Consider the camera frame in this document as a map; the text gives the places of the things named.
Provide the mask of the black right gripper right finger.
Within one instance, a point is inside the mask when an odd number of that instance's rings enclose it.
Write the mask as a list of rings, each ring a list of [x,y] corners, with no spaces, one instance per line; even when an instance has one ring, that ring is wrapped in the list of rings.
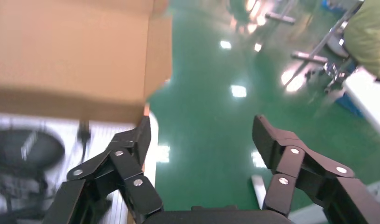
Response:
[[[300,189],[333,224],[380,224],[380,204],[348,166],[311,150],[263,115],[254,117],[252,139],[273,174],[262,211],[277,223],[290,223],[294,190]]]

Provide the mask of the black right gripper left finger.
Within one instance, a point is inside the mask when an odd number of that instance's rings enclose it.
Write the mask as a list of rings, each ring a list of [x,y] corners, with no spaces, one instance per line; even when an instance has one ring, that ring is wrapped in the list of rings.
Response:
[[[96,204],[119,190],[135,223],[163,210],[162,200],[142,171],[151,142],[149,116],[113,136],[106,149],[67,173],[48,209],[45,224],[91,224]]]

